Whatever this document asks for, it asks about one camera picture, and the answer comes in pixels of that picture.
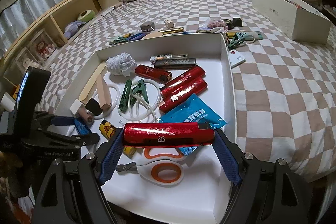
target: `blue gripper pad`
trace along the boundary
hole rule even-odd
[[[124,150],[123,146],[124,131],[120,131],[118,137],[115,139],[109,152],[101,164],[101,173],[99,176],[99,182],[104,185],[105,182],[112,178],[113,172],[116,169],[118,161],[121,157],[121,153]]]
[[[227,179],[232,181],[234,185],[238,185],[242,180],[238,171],[238,163],[216,130],[212,147],[216,152]]]

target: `clear plastic box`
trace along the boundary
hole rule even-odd
[[[27,48],[36,60],[44,66],[51,54],[55,51],[55,49],[57,49],[57,45],[43,28],[33,37],[32,40],[30,40]]]
[[[21,52],[16,56],[15,63],[23,74],[26,73],[26,70],[29,66],[42,69],[36,58],[26,47],[24,47]]]

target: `white remote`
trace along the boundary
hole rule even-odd
[[[236,50],[229,51],[228,55],[229,55],[231,68],[234,68],[246,61],[245,57],[241,53],[237,52]]]

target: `bed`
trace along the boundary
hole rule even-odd
[[[52,76],[39,109],[54,112],[58,91],[66,89],[106,39],[136,32],[141,23],[163,19],[196,30],[209,17],[243,20],[242,30],[260,31],[263,39],[239,47],[246,62],[232,69],[237,138],[242,151],[259,160],[285,159],[311,182],[336,169],[336,28],[328,44],[288,39],[252,7],[252,0],[135,0],[115,8],[63,48],[51,64]]]

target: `purple plush toy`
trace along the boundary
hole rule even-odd
[[[76,20],[69,23],[64,29],[64,36],[69,39],[72,37],[79,29],[80,26],[84,25],[86,22]]]

